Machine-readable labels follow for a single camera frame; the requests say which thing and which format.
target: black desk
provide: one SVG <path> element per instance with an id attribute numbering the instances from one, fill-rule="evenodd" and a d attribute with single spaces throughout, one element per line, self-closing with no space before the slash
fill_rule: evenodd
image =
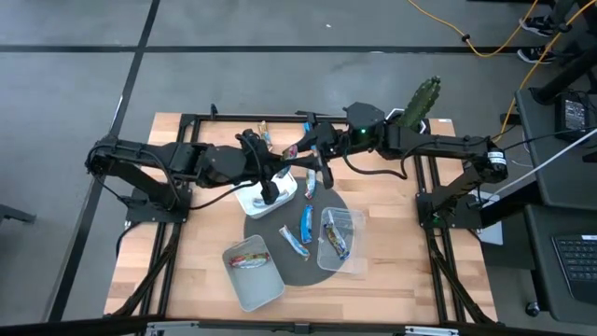
<path id="1" fill-rule="evenodd" d="M 527 138 L 555 132 L 554 105 L 537 103 L 529 90 L 517 91 L 515 97 Z M 547 161 L 568 145 L 553 136 L 531 142 L 533 165 Z M 597 163 L 582 161 L 582 156 L 592 151 L 595 148 L 572 148 L 535 174 L 545 205 L 597 211 Z"/>
<path id="2" fill-rule="evenodd" d="M 551 237 L 597 231 L 597 212 L 527 205 L 527 230 L 535 256 L 533 281 L 537 301 L 553 318 L 572 323 L 597 325 L 597 305 L 575 300 L 560 268 Z"/>

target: wrapped snack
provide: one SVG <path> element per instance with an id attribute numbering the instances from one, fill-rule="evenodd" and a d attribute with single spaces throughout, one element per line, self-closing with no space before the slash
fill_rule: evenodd
<path id="1" fill-rule="evenodd" d="M 311 125 L 309 122 L 305 122 L 303 124 L 305 129 L 305 133 L 311 130 Z M 317 147 L 315 145 L 311 146 L 311 150 L 313 155 L 317 156 Z M 317 184 L 317 173 L 313 169 L 307 169 L 307 189 L 305 190 L 305 197 L 307 200 L 313 198 L 315 194 L 315 185 Z"/>
<path id="2" fill-rule="evenodd" d="M 271 150 L 273 145 L 271 144 L 270 132 L 268 131 L 268 124 L 265 120 L 261 121 L 257 128 L 259 129 L 259 135 L 261 135 L 261 139 L 265 140 L 266 145 L 268 145 L 268 150 Z"/>
<path id="3" fill-rule="evenodd" d="M 280 234 L 283 235 L 286 241 L 290 243 L 292 248 L 294 248 L 297 253 L 299 253 L 303 258 L 305 258 L 305 261 L 309 259 L 309 250 L 299 243 L 297 238 L 295 238 L 295 236 L 293 236 L 292 233 L 290 233 L 290 230 L 286 227 L 286 225 L 284 225 L 280 229 Z"/>
<path id="4" fill-rule="evenodd" d="M 332 219 L 331 214 L 329 215 L 329 222 L 324 223 L 323 225 L 324 229 L 326 229 L 327 239 L 329 239 L 329 242 L 336 249 L 336 253 L 338 253 L 340 260 L 347 260 L 351 252 L 348 250 L 346 242 L 344 242 L 340 232 L 334 225 L 334 220 Z"/>
<path id="5" fill-rule="evenodd" d="M 311 221 L 312 221 L 313 206 L 305 206 L 300 218 L 300 240 L 303 244 L 311 242 Z"/>
<path id="6" fill-rule="evenodd" d="M 229 265 L 235 268 L 256 268 L 265 265 L 270 260 L 270 254 L 268 252 L 263 253 L 247 253 L 241 256 L 231 258 Z"/>
<path id="7" fill-rule="evenodd" d="M 287 149 L 285 149 L 282 152 L 282 161 L 295 159 L 298 154 L 299 154 L 299 149 L 297 148 L 297 145 L 292 145 L 291 147 L 288 147 Z M 290 166 L 287 166 L 284 169 L 282 169 L 280 172 L 278 172 L 278 174 L 276 174 L 276 177 L 282 178 L 289 171 L 290 171 Z"/>
<path id="8" fill-rule="evenodd" d="M 278 198 L 276 199 L 276 202 L 280 202 L 283 201 L 284 198 L 288 197 L 288 190 L 284 190 L 282 192 L 280 192 L 280 194 L 278 195 Z M 265 204 L 265 201 L 263 201 L 263 198 L 261 197 L 256 197 L 253 199 L 253 206 L 255 208 L 264 208 L 264 207 L 268 207 L 270 205 Z"/>

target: keyboard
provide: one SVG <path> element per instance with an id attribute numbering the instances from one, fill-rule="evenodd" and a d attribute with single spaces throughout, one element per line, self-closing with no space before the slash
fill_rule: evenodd
<path id="1" fill-rule="evenodd" d="M 597 304 L 597 234 L 552 239 L 572 297 Z"/>

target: yellow cable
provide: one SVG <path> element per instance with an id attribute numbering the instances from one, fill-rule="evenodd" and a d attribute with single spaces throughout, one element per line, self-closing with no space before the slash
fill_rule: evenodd
<path id="1" fill-rule="evenodd" d="M 568 20 L 568 22 L 566 23 L 566 25 L 570 25 L 574 20 L 576 20 L 576 18 L 580 14 L 582 14 L 583 11 L 585 11 L 585 9 L 587 9 L 591 5 L 595 4 L 595 2 L 597 2 L 597 0 L 591 0 L 591 1 L 589 1 L 583 8 L 581 8 L 575 15 L 573 15 L 572 18 L 570 18 L 570 20 Z M 549 42 L 546 45 L 545 51 L 543 51 L 543 54 L 541 54 L 541 57 L 539 57 L 539 61 L 537 63 L 535 63 L 535 65 L 533 65 L 533 67 L 531 68 L 531 70 L 529 71 L 529 73 L 526 74 L 526 77 L 524 78 L 524 80 L 522 81 L 521 85 L 519 86 L 519 90 L 522 90 L 522 88 L 524 87 L 524 85 L 526 85 L 526 82 L 529 80 L 529 78 L 531 77 L 531 75 L 533 74 L 533 72 L 535 71 L 535 69 L 537 68 L 537 66 L 539 64 L 541 64 L 541 61 L 543 61 L 543 59 L 545 58 L 545 56 L 548 54 L 549 50 L 551 49 L 551 46 L 553 46 L 553 44 L 556 43 L 556 41 L 558 40 L 558 38 L 560 38 L 561 35 L 562 35 L 562 33 L 557 33 L 555 35 L 555 37 L 553 37 L 553 39 L 551 40 L 551 42 Z M 512 102 L 510 103 L 510 108 L 507 110 L 506 118 L 504 119 L 504 123 L 502 123 L 502 129 L 500 130 L 500 134 L 503 133 L 504 130 L 506 129 L 507 120 L 510 118 L 510 114 L 512 114 L 512 110 L 514 109 L 514 103 L 515 103 L 515 99 L 512 98 Z M 502 138 L 502 135 L 499 135 L 497 138 L 495 138 L 494 142 L 498 142 L 501 138 Z"/>
<path id="2" fill-rule="evenodd" d="M 420 12 L 422 12 L 424 15 L 428 16 L 429 18 L 431 18 L 431 19 L 433 19 L 433 20 L 435 20 L 435 21 L 437 21 L 437 22 L 440 22 L 440 23 L 443 23 L 443 24 L 447 25 L 448 27 L 452 28 L 452 29 L 453 29 L 453 30 L 454 30 L 456 33 L 460 34 L 460 36 L 465 36 L 465 33 L 463 33 L 463 32 L 462 32 L 460 29 L 458 29 L 458 27 L 456 27 L 455 25 L 453 25 L 453 24 L 451 24 L 451 23 L 449 23 L 449 22 L 447 22 L 447 21 L 444 21 L 444 20 L 442 20 L 442 19 L 438 18 L 437 16 L 435 16 L 435 15 L 433 15 L 433 14 L 431 14 L 431 13 L 429 13 L 429 12 L 425 11 L 424 9 L 422 9 L 421 7 L 419 7 L 419 5 L 415 4 L 415 3 L 414 3 L 412 0 L 409 0 L 409 2 L 410 2 L 410 4 L 411 4 L 411 5 L 413 5 L 415 8 L 419 9 L 419 11 L 420 11 Z M 536 4 L 537 4 L 538 2 L 539 2 L 539 0 L 535 0 L 535 1 L 533 2 L 533 5 L 532 5 L 532 6 L 531 6 L 531 8 L 529 8 L 529 10 L 526 12 L 526 15 L 524 15 L 524 19 L 522 19 L 522 21 L 526 21 L 526 20 L 528 19 L 529 15 L 531 15 L 531 12 L 533 12 L 533 9 L 535 9 L 535 6 L 536 6 Z M 468 39 L 466 40 L 466 44 L 467 44 L 467 45 L 468 45 L 468 46 L 471 48 L 471 50 L 473 50 L 473 52 L 475 53 L 475 55 L 477 55 L 477 56 L 479 56 L 479 57 L 482 57 L 482 58 L 490 58 L 490 57 L 492 57 L 492 56 L 495 56 L 495 55 L 497 55 L 497 54 L 498 54 L 500 51 L 502 51 L 502 49 L 504 49 L 504 48 L 505 48 L 505 47 L 506 47 L 506 46 L 507 46 L 507 45 L 510 43 L 510 41 L 512 40 L 512 38 L 514 38 L 514 36 L 516 36 L 516 34 L 519 32 L 519 30 L 520 30 L 520 29 L 521 29 L 521 26 L 520 26 L 520 25 L 518 25 L 518 27 L 516 27 L 516 30 L 514 30 L 514 32 L 512 33 L 512 35 L 510 35 L 510 37 L 509 37 L 509 38 L 506 40 L 506 43 L 504 43 L 504 45 L 502 45 L 502 47 L 498 48 L 496 51 L 494 51 L 494 52 L 492 52 L 492 53 L 488 53 L 488 54 L 482 54 L 482 53 L 478 52 L 478 51 L 475 49 L 475 46 L 473 46 L 473 44 L 472 44 L 472 43 L 470 43 L 470 41 L 469 41 L 469 39 L 470 39 L 470 38 L 468 38 Z"/>

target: green object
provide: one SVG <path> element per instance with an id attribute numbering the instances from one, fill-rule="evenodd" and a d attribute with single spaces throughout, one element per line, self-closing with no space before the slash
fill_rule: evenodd
<path id="1" fill-rule="evenodd" d="M 398 126 L 409 127 L 413 131 L 419 131 L 419 124 L 429 113 L 431 107 L 439 97 L 439 77 L 433 76 L 427 79 L 410 99 L 404 114 L 396 120 Z"/>

